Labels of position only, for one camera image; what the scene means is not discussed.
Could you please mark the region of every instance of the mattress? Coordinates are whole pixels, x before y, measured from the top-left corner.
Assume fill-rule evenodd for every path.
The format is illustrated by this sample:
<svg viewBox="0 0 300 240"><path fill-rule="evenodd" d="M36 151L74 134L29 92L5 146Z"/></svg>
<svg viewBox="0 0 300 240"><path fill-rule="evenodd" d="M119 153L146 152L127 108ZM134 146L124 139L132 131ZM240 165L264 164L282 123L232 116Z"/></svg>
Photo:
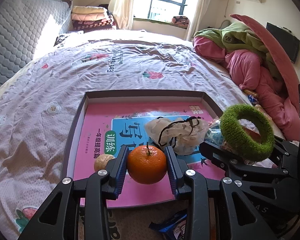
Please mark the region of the mattress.
<svg viewBox="0 0 300 240"><path fill-rule="evenodd" d="M60 181L84 93L120 89L203 91L222 110L250 104L229 73L199 57L190 42L127 30L70 38L0 87L0 231L7 240L18 238Z"/></svg>
<svg viewBox="0 0 300 240"><path fill-rule="evenodd" d="M70 0L5 0L0 6L0 86L46 54L71 23Z"/></svg>

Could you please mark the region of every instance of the pink book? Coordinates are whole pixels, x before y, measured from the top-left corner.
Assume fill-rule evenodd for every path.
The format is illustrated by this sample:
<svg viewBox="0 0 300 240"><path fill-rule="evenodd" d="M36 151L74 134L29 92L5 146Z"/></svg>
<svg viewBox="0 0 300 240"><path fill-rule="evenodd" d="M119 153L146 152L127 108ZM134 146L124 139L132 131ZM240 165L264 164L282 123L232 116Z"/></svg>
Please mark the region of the pink book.
<svg viewBox="0 0 300 240"><path fill-rule="evenodd" d="M117 157L122 145L129 149L151 144L144 129L144 124L159 116L175 120L178 117L186 119L190 116L200 116L211 121L204 106L198 102L149 102L149 103L97 103L89 104L85 114L80 135L79 146L74 166L74 180L84 179L94 173L94 161L100 154L112 154ZM220 180L224 171L199 153L197 147L193 154L178 155L190 169L193 169L206 178ZM168 175L152 185L143 185L135 182L127 173L122 193L115 201L108 200L108 207L132 207L173 200Z"/></svg>

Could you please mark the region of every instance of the television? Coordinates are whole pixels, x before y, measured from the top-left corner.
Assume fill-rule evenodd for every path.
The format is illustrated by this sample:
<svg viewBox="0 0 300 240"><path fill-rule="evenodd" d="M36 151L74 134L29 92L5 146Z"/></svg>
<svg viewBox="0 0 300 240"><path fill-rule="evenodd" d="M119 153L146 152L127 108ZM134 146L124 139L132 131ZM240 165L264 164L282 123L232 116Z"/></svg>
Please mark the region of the television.
<svg viewBox="0 0 300 240"><path fill-rule="evenodd" d="M295 63L300 49L300 40L293 36L288 29L280 28L271 23L267 23L267 30L280 43L290 60Z"/></svg>

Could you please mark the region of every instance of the gray mattress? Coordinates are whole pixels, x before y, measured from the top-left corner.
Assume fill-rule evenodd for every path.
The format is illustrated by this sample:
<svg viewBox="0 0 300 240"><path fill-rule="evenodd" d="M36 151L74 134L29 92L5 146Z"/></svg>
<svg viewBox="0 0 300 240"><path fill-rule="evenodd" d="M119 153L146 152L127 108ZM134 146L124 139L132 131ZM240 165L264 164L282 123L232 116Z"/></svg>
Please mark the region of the gray mattress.
<svg viewBox="0 0 300 240"><path fill-rule="evenodd" d="M5 0L0 6L0 86L29 63L53 16L58 33L71 23L71 0Z"/></svg>

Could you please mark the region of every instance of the curtain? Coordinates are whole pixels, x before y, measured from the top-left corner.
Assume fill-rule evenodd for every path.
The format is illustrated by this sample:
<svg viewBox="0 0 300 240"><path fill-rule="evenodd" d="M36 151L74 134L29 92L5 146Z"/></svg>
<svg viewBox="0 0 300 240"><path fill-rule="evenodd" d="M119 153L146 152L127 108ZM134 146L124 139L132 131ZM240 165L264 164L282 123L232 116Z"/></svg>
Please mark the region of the curtain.
<svg viewBox="0 0 300 240"><path fill-rule="evenodd" d="M200 20L207 12L209 3L210 0L198 0L197 5L193 5L195 6L195 12L193 18L189 19L190 24L187 28L184 40L190 41L193 38L194 34L199 30Z"/></svg>
<svg viewBox="0 0 300 240"><path fill-rule="evenodd" d="M117 21L119 29L131 30L133 23L134 0L110 0L109 11Z"/></svg>

